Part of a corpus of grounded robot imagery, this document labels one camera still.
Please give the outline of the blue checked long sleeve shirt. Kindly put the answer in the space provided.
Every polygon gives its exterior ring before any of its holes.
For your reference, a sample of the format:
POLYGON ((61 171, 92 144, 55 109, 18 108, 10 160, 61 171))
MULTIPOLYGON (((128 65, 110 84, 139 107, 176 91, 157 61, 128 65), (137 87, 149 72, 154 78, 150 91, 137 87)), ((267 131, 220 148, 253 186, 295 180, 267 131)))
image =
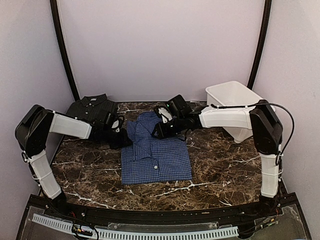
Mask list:
POLYGON ((121 183, 149 184, 193 179, 187 144, 178 137, 156 139, 152 132, 162 120, 153 111, 128 121, 133 144, 121 150, 121 183))

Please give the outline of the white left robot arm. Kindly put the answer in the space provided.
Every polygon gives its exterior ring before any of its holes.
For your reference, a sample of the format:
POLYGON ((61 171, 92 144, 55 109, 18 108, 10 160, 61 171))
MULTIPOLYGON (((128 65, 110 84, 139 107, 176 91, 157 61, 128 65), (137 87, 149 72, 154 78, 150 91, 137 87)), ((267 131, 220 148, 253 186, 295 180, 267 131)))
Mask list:
POLYGON ((67 218, 70 206, 64 202, 66 196, 58 184, 47 156, 49 134, 59 134, 82 140, 102 142, 111 149, 132 145, 125 119, 110 111, 102 110, 94 121, 68 116, 35 104, 15 129, 15 138, 22 150, 22 158, 28 164, 33 179, 39 184, 43 195, 52 200, 51 210, 60 218, 67 218))

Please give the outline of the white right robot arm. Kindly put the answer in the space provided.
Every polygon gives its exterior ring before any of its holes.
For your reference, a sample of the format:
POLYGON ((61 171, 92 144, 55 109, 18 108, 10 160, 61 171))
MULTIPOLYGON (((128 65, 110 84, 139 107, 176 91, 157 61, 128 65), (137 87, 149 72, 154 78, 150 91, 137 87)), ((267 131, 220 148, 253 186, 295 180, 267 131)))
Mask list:
POLYGON ((210 129, 215 127, 242 128, 252 131, 254 146, 261 159, 262 185, 260 194, 264 198, 255 205, 255 213, 266 217, 275 208, 274 198, 279 189, 282 174, 282 157, 287 143, 283 143, 284 126, 273 107, 284 110, 293 120, 291 112, 282 105, 265 99, 247 105, 208 104, 192 109, 179 94, 164 105, 154 108, 161 118, 153 129, 152 137, 166 139, 178 136, 182 131, 210 129))

